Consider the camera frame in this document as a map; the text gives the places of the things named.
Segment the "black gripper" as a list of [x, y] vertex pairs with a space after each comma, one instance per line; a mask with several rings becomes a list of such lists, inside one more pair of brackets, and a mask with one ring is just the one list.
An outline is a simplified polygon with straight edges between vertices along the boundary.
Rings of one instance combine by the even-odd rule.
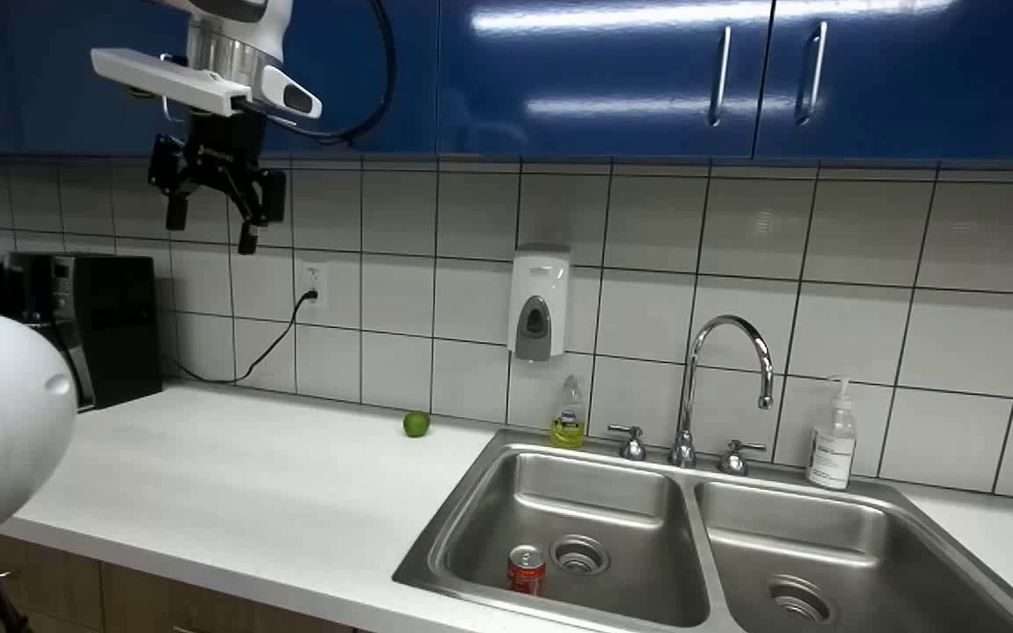
[[287, 216], [287, 173], [262, 165], [265, 120], [238, 117], [189, 117], [188, 133], [159, 133], [147, 162], [147, 181], [166, 195], [166, 229], [188, 229], [188, 201], [213, 187], [224, 192], [238, 222], [235, 254], [256, 254], [256, 229]]

